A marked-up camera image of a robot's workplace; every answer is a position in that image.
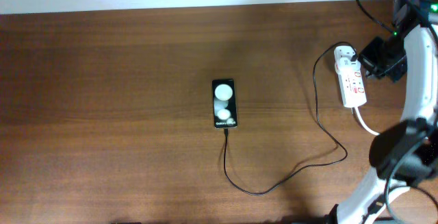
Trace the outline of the black Galaxy smartphone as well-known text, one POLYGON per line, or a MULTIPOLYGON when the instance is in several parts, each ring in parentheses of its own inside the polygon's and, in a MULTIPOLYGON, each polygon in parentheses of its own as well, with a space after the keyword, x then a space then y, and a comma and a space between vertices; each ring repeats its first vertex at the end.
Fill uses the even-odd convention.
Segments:
POLYGON ((211 82, 214 127, 230 129, 238 126, 236 91, 233 79, 211 82))

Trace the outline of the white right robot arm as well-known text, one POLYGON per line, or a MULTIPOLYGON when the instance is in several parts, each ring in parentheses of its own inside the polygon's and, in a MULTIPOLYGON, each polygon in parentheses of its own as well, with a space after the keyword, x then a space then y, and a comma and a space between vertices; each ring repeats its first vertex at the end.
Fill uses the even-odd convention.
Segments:
POLYGON ((336 45, 335 68, 348 107, 353 96, 365 94, 357 63, 378 79, 405 76, 407 88, 400 122, 373 139, 369 171, 325 223, 375 223, 393 200, 437 176, 437 5, 394 0, 392 25, 387 40, 376 37, 358 55, 336 45))

